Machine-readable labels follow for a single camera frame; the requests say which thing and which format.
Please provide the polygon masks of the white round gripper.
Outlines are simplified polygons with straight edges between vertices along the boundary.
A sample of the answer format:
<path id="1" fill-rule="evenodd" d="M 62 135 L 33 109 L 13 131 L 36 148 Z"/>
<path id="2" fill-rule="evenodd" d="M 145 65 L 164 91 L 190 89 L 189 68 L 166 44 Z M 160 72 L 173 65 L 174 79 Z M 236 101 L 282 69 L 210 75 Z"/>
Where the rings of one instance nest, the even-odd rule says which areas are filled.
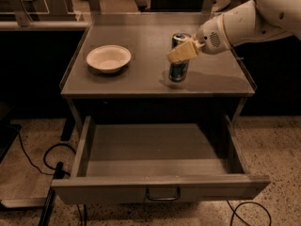
<path id="1" fill-rule="evenodd" d="M 195 34 L 196 40 L 187 40 L 171 51 L 166 56 L 170 63 L 183 62 L 195 58 L 200 51 L 208 55 L 216 55 L 231 48 L 225 32 L 224 16 L 218 15 L 200 26 Z"/>

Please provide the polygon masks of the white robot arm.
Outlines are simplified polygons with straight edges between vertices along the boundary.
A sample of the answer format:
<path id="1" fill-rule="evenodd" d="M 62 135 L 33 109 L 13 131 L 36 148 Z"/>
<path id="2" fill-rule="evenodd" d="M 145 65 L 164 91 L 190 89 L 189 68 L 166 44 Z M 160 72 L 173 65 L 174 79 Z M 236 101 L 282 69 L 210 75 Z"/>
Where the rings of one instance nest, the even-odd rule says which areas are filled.
<path id="1" fill-rule="evenodd" d="M 301 39 L 301 0 L 249 0 L 202 24 L 192 38 L 168 52 L 167 59 L 182 62 L 200 53 L 215 55 L 291 35 Z"/>

